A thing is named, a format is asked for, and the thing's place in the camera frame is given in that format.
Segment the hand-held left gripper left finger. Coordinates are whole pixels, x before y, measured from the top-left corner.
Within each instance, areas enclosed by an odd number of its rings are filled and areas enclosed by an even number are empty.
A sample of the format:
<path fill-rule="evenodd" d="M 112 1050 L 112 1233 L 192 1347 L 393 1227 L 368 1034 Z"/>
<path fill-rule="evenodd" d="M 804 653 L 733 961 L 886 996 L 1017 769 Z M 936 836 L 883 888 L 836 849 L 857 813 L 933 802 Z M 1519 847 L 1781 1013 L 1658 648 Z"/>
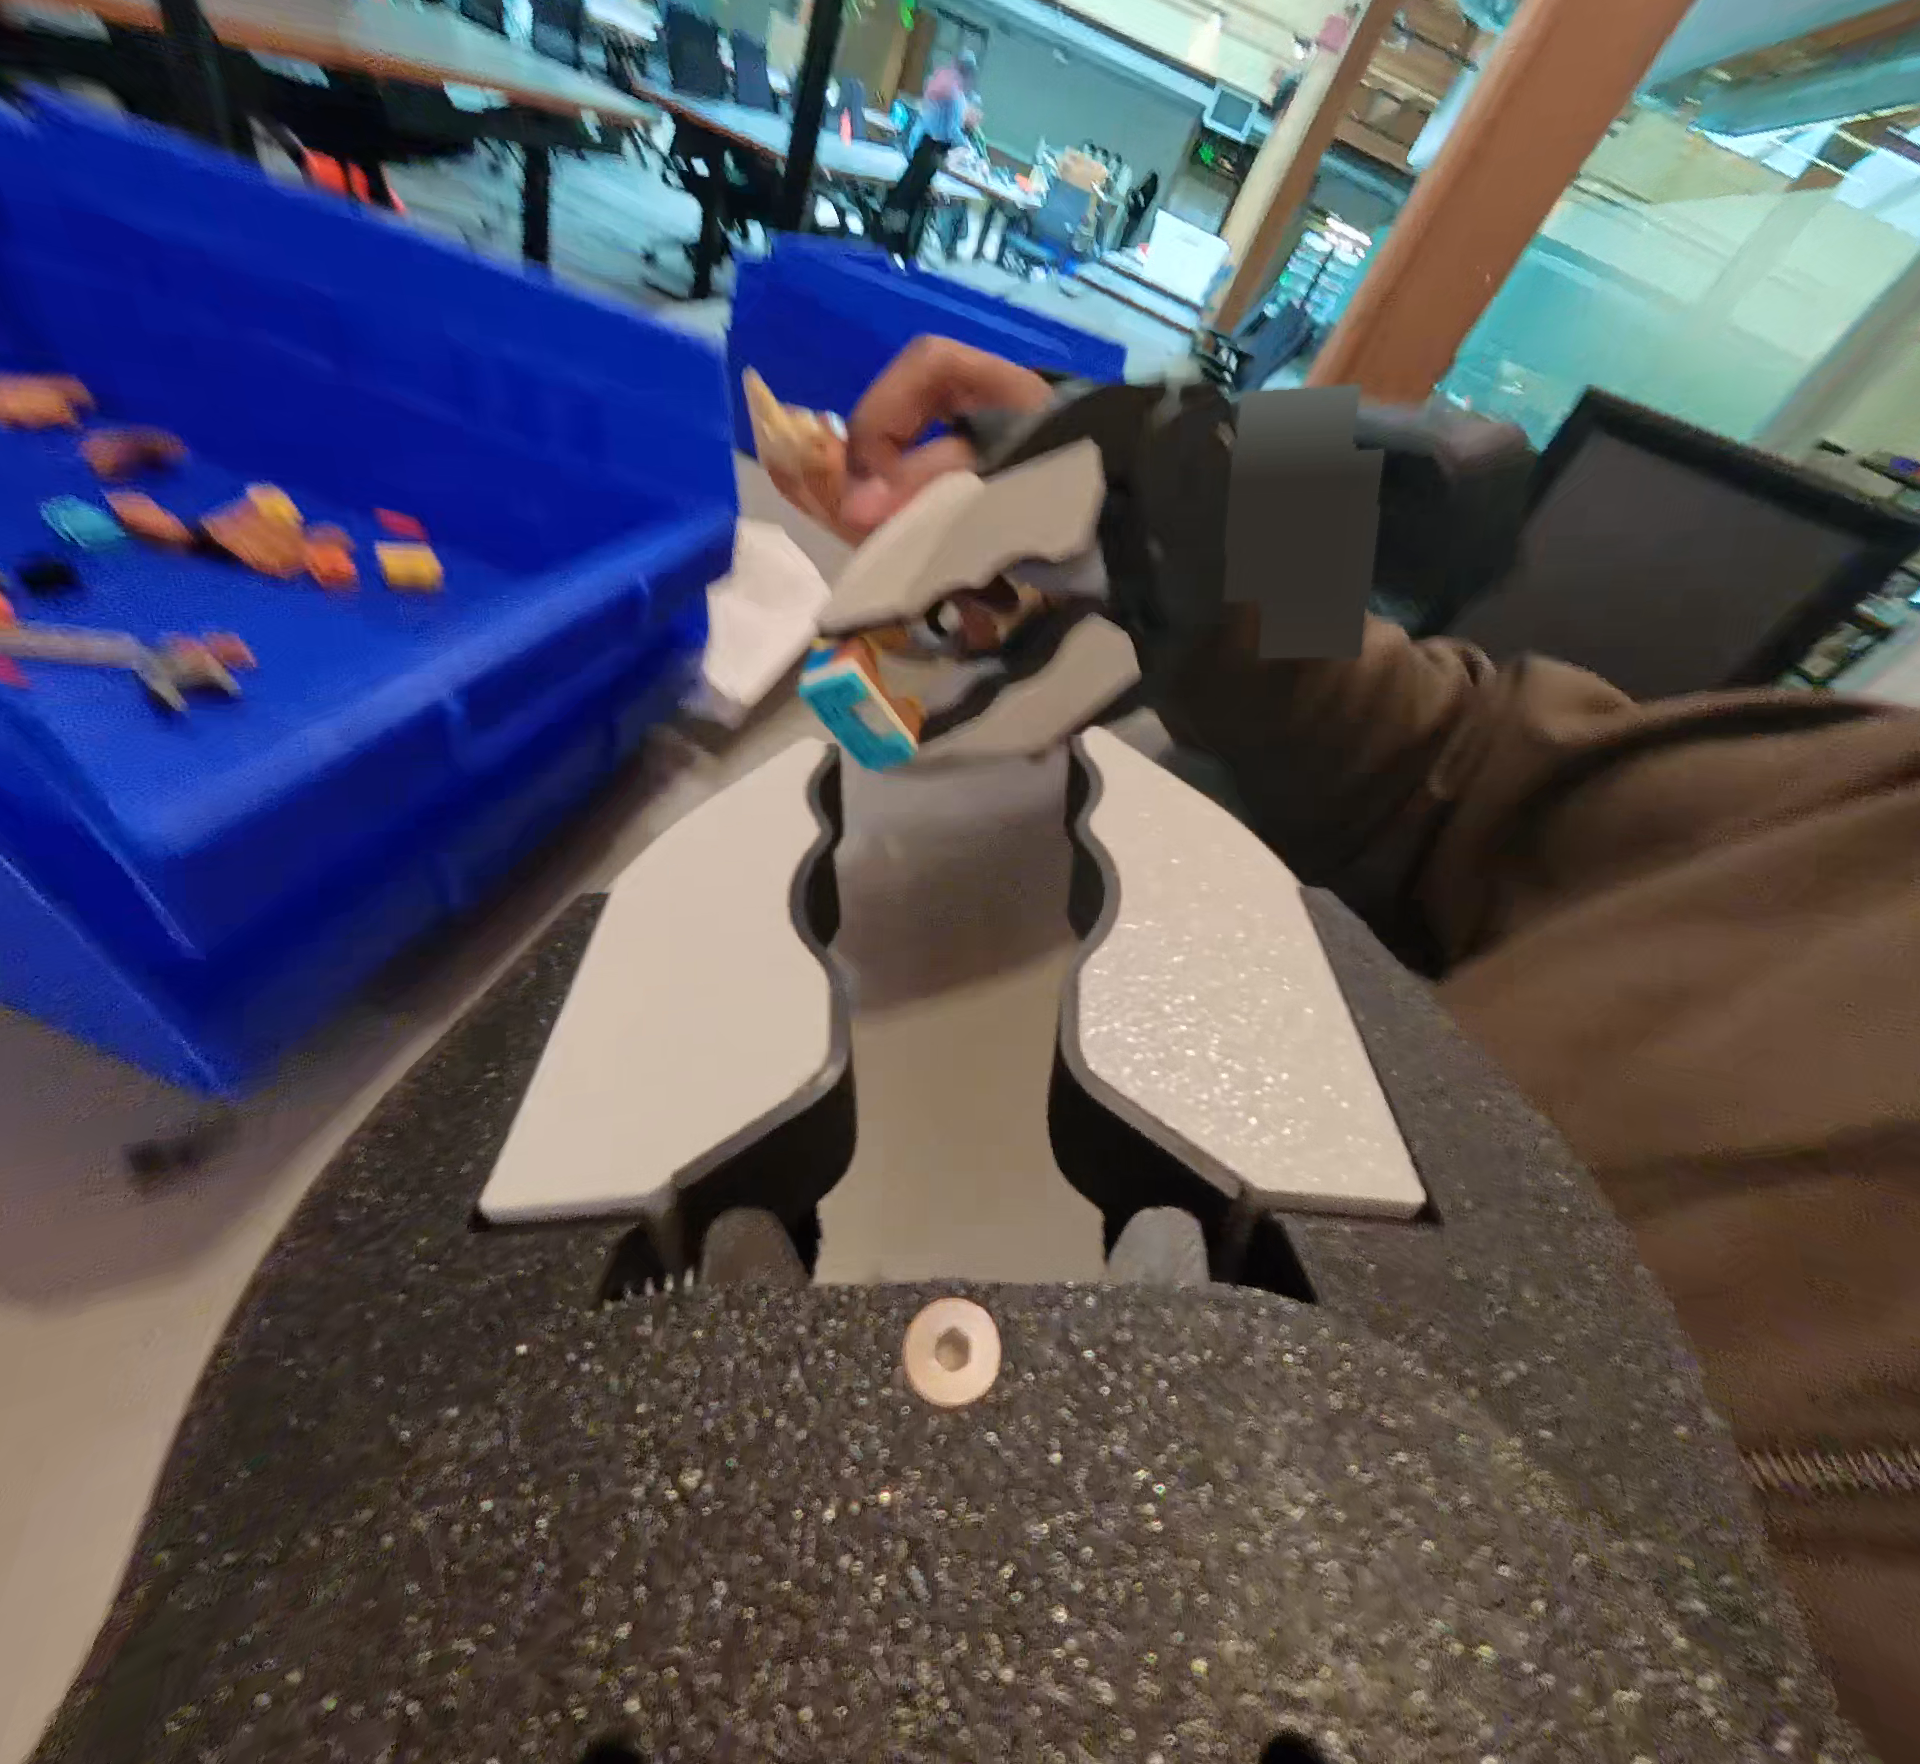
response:
<path fill-rule="evenodd" d="M 802 1233 L 853 1167 L 838 754 L 802 740 L 616 880 L 482 1187 L 482 1223 L 622 1223 L 661 1269 L 726 1213 Z"/>

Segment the slanted wooden beam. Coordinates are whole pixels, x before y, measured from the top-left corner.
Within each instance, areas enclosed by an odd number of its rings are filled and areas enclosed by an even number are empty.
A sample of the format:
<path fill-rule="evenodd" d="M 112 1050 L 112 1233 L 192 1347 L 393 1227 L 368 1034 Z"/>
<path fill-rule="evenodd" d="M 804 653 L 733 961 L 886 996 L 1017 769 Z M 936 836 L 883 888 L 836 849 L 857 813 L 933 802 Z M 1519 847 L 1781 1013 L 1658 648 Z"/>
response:
<path fill-rule="evenodd" d="M 1313 36 L 1306 70 L 1226 216 L 1228 258 L 1210 297 L 1212 331 L 1230 337 L 1285 267 L 1319 167 L 1402 4 L 1346 0 Z"/>

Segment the long wooden office table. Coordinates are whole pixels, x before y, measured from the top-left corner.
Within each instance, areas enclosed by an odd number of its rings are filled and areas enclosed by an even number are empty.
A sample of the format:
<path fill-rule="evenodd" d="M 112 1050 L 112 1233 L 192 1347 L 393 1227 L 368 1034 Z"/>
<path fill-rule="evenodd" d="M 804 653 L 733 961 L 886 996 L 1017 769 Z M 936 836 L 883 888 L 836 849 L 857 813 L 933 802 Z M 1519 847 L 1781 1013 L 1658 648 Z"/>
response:
<path fill-rule="evenodd" d="M 677 122 L 696 126 L 717 136 L 723 145 L 742 146 L 764 161 L 785 166 L 793 142 L 793 122 L 782 119 L 771 110 L 734 106 L 721 99 L 685 97 L 670 89 L 643 82 L 635 97 L 648 106 L 655 106 Z M 819 133 L 813 145 L 813 167 L 823 176 L 847 178 L 854 182 L 893 188 L 906 172 L 906 157 L 886 145 L 868 140 L 847 140 L 829 133 Z M 1044 195 L 1037 195 L 1021 182 L 998 176 L 975 176 L 955 170 L 955 157 L 947 159 L 948 167 L 933 178 L 938 196 L 957 196 L 966 204 L 987 202 L 1009 213 L 1037 213 L 1044 205 Z"/>
<path fill-rule="evenodd" d="M 36 0 L 119 27 L 161 29 L 159 0 Z M 417 0 L 196 0 L 211 36 L 233 50 L 420 87 L 493 92 L 557 118 L 635 126 L 639 97 Z"/>

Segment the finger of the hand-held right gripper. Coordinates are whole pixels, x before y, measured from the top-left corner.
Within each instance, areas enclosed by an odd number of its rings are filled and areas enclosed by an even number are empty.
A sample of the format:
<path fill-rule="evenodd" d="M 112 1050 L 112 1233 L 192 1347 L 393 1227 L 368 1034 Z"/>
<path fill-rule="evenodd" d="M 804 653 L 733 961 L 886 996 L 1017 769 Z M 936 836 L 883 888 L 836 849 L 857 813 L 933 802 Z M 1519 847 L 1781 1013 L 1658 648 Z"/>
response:
<path fill-rule="evenodd" d="M 948 473 L 868 537 L 820 617 L 827 641 L 1006 643 L 1071 603 L 1101 603 L 1107 476 L 1063 446 L 979 479 Z"/>
<path fill-rule="evenodd" d="M 1051 614 L 1018 651 L 925 722 L 919 761 L 1042 758 L 1139 693 L 1133 638 L 1103 614 Z"/>

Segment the small multicoloured toy brick block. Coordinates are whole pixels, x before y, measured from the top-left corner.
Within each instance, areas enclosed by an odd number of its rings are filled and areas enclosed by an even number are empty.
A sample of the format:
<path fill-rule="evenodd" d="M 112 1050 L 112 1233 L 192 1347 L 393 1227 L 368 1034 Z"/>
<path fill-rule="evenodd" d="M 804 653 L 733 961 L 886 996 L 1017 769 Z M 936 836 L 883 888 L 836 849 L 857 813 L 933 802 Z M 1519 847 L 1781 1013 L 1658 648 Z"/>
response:
<path fill-rule="evenodd" d="M 870 641 L 817 641 L 800 663 L 799 693 L 854 767 L 894 770 L 918 761 L 925 706 L 889 690 Z"/>

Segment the toy bricks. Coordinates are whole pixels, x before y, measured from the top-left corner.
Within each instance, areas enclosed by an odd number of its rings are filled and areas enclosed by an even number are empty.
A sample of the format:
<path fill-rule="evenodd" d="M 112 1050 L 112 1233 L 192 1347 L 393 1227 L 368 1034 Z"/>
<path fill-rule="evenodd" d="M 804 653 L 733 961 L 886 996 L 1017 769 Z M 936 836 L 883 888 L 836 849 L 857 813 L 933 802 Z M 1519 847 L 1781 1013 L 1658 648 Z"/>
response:
<path fill-rule="evenodd" d="M 4 366 L 4 732 L 216 765 L 435 696 L 464 614 L 426 537 Z"/>

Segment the person's right forearm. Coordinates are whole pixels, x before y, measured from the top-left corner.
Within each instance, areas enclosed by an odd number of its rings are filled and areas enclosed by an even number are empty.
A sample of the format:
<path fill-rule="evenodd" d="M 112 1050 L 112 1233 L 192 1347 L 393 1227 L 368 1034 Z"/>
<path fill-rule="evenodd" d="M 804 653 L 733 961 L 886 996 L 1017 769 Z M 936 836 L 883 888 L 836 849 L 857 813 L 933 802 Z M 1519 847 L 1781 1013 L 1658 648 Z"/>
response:
<path fill-rule="evenodd" d="M 1591 671 L 1496 670 L 1382 621 L 1352 659 L 1259 659 L 1246 616 L 1167 666 L 1158 713 L 1300 881 L 1434 979 L 1619 881 L 1619 784 L 1691 724 Z"/>

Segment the black metal post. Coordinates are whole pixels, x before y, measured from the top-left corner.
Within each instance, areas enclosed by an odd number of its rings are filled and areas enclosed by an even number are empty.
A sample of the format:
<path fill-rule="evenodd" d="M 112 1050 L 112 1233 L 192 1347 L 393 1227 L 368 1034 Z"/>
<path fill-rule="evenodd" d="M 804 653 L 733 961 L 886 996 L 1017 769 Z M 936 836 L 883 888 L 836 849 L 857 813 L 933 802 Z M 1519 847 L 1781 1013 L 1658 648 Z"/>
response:
<path fill-rule="evenodd" d="M 793 96 L 776 230 L 806 233 L 813 207 L 813 172 L 827 126 L 827 89 L 835 75 L 847 0 L 804 0 L 806 38 Z"/>

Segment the large black screen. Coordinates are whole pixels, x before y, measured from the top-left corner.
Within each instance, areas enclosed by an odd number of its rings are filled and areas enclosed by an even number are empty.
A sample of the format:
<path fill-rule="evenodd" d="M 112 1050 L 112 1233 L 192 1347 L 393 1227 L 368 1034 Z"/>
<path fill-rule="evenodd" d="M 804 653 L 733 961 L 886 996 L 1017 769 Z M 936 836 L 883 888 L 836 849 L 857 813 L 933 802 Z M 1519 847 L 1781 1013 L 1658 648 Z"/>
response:
<path fill-rule="evenodd" d="M 1585 391 L 1538 460 L 1506 576 L 1437 631 L 1628 696 L 1771 686 L 1915 553 L 1915 517 Z"/>

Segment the wooden pillar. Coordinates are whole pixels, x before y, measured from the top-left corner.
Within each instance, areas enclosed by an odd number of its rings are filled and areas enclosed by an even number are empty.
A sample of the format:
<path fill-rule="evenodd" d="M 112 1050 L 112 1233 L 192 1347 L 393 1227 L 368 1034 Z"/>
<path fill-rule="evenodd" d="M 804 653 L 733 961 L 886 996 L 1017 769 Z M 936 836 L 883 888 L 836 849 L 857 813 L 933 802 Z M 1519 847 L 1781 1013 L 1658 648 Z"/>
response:
<path fill-rule="evenodd" d="M 1523 0 L 1308 378 L 1422 404 L 1695 0 Z"/>

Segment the brown toy brick model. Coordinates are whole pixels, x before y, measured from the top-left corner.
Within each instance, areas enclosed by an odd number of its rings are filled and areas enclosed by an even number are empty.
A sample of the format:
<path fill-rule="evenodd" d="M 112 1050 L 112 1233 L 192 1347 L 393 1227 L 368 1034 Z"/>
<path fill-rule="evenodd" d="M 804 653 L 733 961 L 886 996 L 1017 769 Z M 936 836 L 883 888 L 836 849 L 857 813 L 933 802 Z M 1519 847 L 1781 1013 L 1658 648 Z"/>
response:
<path fill-rule="evenodd" d="M 838 531 L 849 484 L 849 442 L 844 420 L 785 404 L 755 368 L 742 375 L 742 398 L 755 460 L 776 492 L 813 524 Z"/>

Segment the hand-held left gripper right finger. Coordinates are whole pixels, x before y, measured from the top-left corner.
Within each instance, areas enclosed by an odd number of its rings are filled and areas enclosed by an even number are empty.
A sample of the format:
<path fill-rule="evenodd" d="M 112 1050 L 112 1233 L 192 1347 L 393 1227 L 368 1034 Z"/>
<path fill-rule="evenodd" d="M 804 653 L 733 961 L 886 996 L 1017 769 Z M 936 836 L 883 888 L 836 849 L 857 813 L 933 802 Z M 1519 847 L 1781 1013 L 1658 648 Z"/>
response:
<path fill-rule="evenodd" d="M 1069 1076 L 1228 1206 L 1416 1222 L 1422 1177 L 1292 871 L 1112 730 L 1071 778 Z"/>

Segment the blue plastic bin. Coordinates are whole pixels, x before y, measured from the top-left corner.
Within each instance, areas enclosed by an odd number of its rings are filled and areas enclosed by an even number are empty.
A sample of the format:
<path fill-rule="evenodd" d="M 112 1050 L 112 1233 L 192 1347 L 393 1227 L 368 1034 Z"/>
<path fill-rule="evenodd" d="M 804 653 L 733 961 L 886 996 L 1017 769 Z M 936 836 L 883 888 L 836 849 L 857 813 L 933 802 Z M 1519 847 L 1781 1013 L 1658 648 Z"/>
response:
<path fill-rule="evenodd" d="M 726 331 L 734 449 L 755 455 L 749 373 L 785 404 L 847 418 L 918 338 L 953 338 L 1054 381 L 1125 376 L 1114 338 L 865 243 L 782 234 L 769 256 L 734 265 Z"/>
<path fill-rule="evenodd" d="M 246 649 L 179 713 L 4 649 L 4 1009 L 233 1096 L 597 793 L 733 562 L 672 325 L 63 97 L 4 108 L 26 625 Z"/>

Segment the printed paper sheet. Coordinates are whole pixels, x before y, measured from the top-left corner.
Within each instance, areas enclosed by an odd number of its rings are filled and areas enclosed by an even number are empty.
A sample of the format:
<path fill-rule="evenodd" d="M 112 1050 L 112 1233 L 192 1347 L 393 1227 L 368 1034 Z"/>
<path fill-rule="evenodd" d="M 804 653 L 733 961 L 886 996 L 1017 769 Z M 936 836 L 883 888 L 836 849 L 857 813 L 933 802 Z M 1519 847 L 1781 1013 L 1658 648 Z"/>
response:
<path fill-rule="evenodd" d="M 733 565 L 707 589 L 707 643 L 685 708 L 723 730 L 743 727 L 810 651 L 827 580 L 779 525 L 743 518 Z"/>

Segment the person's right hand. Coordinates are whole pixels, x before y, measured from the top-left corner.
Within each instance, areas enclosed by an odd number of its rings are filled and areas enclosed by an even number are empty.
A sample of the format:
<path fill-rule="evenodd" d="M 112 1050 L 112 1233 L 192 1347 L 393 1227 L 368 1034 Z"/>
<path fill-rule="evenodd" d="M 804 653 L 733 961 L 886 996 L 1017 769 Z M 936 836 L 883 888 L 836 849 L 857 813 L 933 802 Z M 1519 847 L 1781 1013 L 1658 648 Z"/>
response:
<path fill-rule="evenodd" d="M 829 527 L 861 546 L 927 484 L 973 471 L 979 457 L 964 427 L 979 416 L 1025 418 L 1051 402 L 1052 386 L 1023 366 L 953 338 L 912 341 L 849 418 L 846 482 Z"/>

